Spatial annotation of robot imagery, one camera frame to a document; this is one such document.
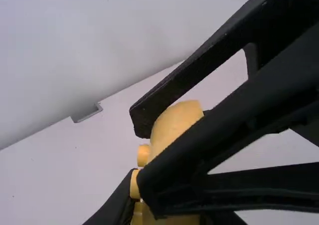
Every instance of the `yellow knob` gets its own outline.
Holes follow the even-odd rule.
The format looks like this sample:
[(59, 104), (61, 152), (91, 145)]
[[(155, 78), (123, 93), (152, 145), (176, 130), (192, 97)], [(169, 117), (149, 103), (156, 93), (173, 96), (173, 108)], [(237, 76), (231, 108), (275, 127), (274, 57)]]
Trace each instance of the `yellow knob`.
[(138, 166), (144, 167), (148, 163), (150, 155), (150, 146), (148, 144), (143, 144), (139, 146), (138, 150)]
[(136, 181), (136, 177), (137, 177), (138, 173), (139, 173), (139, 170), (135, 169), (132, 172), (132, 176), (131, 176), (130, 197), (132, 199), (141, 199), (138, 183)]
[(136, 202), (134, 206), (134, 213), (131, 220), (131, 225), (142, 225), (143, 224), (143, 204)]

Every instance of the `white ceiling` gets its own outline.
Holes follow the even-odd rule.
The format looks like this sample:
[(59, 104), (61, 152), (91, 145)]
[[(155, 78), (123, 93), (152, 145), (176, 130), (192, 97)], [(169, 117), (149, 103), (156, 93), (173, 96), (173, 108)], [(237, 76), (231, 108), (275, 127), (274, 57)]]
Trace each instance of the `white ceiling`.
[(0, 0), (0, 148), (187, 58), (245, 1)]

